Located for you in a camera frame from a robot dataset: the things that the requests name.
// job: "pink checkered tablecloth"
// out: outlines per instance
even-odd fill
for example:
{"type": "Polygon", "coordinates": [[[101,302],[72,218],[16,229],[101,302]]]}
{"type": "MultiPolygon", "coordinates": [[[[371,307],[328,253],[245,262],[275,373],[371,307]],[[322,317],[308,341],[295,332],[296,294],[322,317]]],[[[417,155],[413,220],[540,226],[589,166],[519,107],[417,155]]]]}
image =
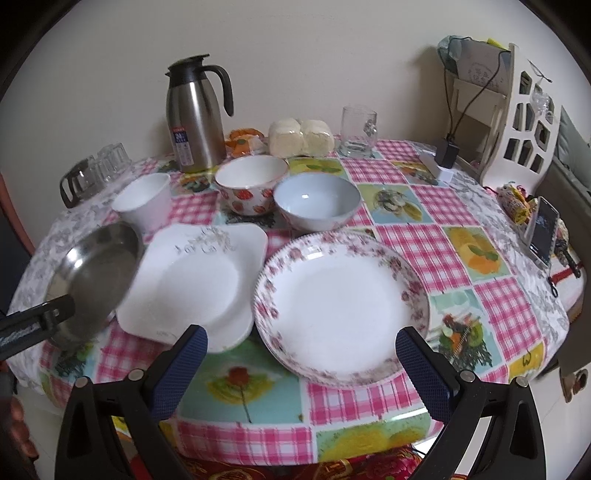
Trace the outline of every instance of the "pink checkered tablecloth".
{"type": "MultiPolygon", "coordinates": [[[[430,295],[431,347],[457,369],[470,368],[483,380],[508,382],[516,375],[535,375],[545,360],[546,338],[489,227],[453,186],[438,184],[421,167],[409,142],[382,140],[375,157],[354,160],[333,152],[325,160],[310,161],[332,162],[334,174],[358,185],[363,203],[348,228],[392,246],[418,272],[430,295]],[[393,209],[381,201],[376,193],[382,191],[403,207],[393,209]],[[465,322],[478,324],[480,333],[470,337],[470,345],[459,345],[465,322]],[[525,367],[527,355],[540,358],[525,367]]],[[[148,159],[138,174],[170,168],[170,160],[148,159]]],[[[175,185],[168,224],[246,221],[228,212],[216,191],[191,190],[191,179],[198,176],[171,176],[175,185]]],[[[106,223],[115,220],[113,212],[105,216],[106,223]]],[[[278,213],[257,222],[269,237],[268,256],[293,238],[278,213]]],[[[163,349],[125,333],[117,322],[76,361],[61,358],[47,343],[40,359],[43,388],[64,406],[77,376],[119,380],[134,368],[149,366],[163,349]]],[[[211,365],[198,372],[169,421],[182,455],[240,464],[313,463],[419,440],[441,428],[431,422],[404,371],[377,384],[334,389],[285,371],[255,333],[232,352],[219,362],[215,356],[206,358],[212,358],[211,365]],[[252,382],[250,390],[241,391],[242,398],[227,381],[234,368],[248,371],[252,382]],[[359,437],[363,441],[356,447],[359,437]]]]}

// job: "snack package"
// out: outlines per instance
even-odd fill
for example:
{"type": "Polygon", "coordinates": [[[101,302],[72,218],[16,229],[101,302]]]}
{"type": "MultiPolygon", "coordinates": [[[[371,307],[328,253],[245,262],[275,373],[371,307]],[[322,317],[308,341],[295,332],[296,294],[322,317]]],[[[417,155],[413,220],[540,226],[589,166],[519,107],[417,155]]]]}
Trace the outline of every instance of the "snack package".
{"type": "Polygon", "coordinates": [[[265,135],[255,128],[241,128],[230,132],[226,146],[230,147],[232,158],[260,155],[267,151],[267,146],[263,142],[264,138],[265,135]]]}
{"type": "Polygon", "coordinates": [[[274,157],[288,158],[301,155],[304,135],[295,118],[273,122],[269,127],[269,153],[274,157]]]}
{"type": "Polygon", "coordinates": [[[324,157],[335,149],[335,138],[329,126],[322,120],[304,120],[301,123],[304,135],[302,155],[324,157]]]}
{"type": "Polygon", "coordinates": [[[530,219],[530,205],[525,201],[523,193],[511,183],[503,185],[498,191],[501,207],[517,225],[527,223],[530,219]]]}
{"type": "Polygon", "coordinates": [[[322,120],[286,118],[269,128],[269,152],[275,157],[325,157],[334,148],[335,138],[322,120]]]}

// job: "white square dish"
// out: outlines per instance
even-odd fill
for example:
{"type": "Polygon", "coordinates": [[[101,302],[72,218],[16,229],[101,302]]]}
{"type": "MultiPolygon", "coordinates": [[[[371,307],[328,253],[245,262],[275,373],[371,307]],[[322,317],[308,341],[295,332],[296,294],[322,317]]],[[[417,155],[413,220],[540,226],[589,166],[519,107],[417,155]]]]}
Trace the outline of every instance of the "white square dish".
{"type": "Polygon", "coordinates": [[[208,352],[233,348],[252,329],[252,294],[267,242],[252,223],[178,223],[159,231],[116,310],[119,325],[169,345],[189,325],[201,325],[208,352]]]}

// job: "frying pan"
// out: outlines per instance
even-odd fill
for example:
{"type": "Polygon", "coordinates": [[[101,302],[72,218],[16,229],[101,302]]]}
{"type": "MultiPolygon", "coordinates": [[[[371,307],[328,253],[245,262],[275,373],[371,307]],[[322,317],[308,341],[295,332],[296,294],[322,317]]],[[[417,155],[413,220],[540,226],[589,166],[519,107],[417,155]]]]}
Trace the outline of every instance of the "frying pan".
{"type": "Polygon", "coordinates": [[[93,338],[123,300],[143,252],[141,235],[124,222],[84,237],[57,267],[46,302],[0,322],[0,361],[45,339],[74,351],[93,338]]]}

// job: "floor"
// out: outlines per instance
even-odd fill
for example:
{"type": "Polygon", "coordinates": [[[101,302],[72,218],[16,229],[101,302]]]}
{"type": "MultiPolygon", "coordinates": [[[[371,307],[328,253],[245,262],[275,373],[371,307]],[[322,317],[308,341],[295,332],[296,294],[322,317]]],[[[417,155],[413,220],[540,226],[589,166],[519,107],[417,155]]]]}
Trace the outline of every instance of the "floor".
{"type": "MultiPolygon", "coordinates": [[[[547,479],[564,480],[591,443],[591,387],[566,403],[560,389],[558,370],[534,380],[531,384],[538,415],[542,423],[546,454],[547,479]]],[[[19,397],[25,408],[25,419],[31,430],[33,442],[39,450],[35,462],[41,480],[53,479],[54,459],[61,417],[46,397],[21,388],[19,397]]],[[[458,468],[459,473],[468,473],[484,438],[488,421],[480,421],[476,434],[458,468]]],[[[417,445],[427,452],[434,440],[417,445]]]]}

